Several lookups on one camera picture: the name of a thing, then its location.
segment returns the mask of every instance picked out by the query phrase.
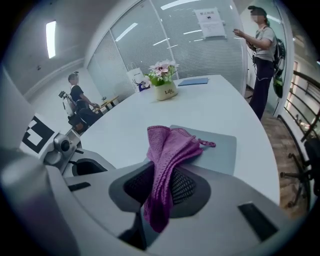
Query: cap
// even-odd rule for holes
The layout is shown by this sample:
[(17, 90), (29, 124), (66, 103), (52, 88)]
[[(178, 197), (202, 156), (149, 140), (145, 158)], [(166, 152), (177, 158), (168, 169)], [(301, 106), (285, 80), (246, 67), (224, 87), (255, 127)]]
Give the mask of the cap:
[(254, 12), (255, 15), (267, 17), (267, 12), (264, 9), (262, 9), (261, 7), (250, 5), (248, 7), (248, 10), (251, 10), (251, 14)]

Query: white table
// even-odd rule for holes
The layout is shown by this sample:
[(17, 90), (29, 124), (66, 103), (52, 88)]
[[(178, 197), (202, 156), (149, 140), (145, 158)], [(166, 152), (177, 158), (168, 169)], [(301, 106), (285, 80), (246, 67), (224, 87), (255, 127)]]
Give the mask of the white table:
[[(142, 162), (147, 127), (178, 125), (237, 139), (234, 176), (280, 203), (279, 176), (268, 136), (242, 95), (221, 75), (208, 84), (181, 86), (175, 97), (157, 101), (154, 89), (135, 93), (101, 117), (82, 136), (82, 147), (117, 169)], [(182, 79), (174, 81), (178, 85)]]

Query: dark pants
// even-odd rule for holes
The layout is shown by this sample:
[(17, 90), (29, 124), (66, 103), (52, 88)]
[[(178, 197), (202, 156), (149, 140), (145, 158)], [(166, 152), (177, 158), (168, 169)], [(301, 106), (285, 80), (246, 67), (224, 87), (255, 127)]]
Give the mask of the dark pants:
[(99, 114), (94, 113), (89, 108), (82, 108), (79, 110), (78, 115), (83, 121), (85, 121), (89, 126), (92, 126), (101, 117)]
[(256, 116), (261, 120), (265, 111), (268, 99), (269, 86), (274, 76), (274, 64), (271, 61), (255, 58), (256, 63), (256, 79), (254, 91), (250, 100), (250, 106)]

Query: flower pot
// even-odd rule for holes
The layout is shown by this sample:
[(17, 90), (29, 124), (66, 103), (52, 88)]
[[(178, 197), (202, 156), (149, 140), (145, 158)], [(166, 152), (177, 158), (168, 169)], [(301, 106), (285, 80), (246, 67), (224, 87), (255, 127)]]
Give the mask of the flower pot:
[(178, 94), (178, 89), (173, 81), (166, 82), (165, 84), (160, 86), (155, 86), (154, 90), (155, 97), (158, 101), (164, 101)]

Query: white paper bag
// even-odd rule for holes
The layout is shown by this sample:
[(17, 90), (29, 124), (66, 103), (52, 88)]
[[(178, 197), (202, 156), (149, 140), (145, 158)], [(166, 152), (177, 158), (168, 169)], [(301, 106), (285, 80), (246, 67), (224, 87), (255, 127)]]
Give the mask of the white paper bag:
[(130, 69), (130, 66), (127, 67), (128, 68), (128, 72), (126, 73), (126, 75), (128, 76), (129, 80), (130, 80), (130, 83), (132, 84), (133, 88), (134, 88), (134, 91), (136, 93), (139, 92), (139, 86), (138, 84), (141, 83), (141, 81), (145, 78), (145, 75), (142, 73), (140, 67), (137, 67), (135, 64), (135, 68), (133, 67), (133, 62), (131, 63), (131, 70)]

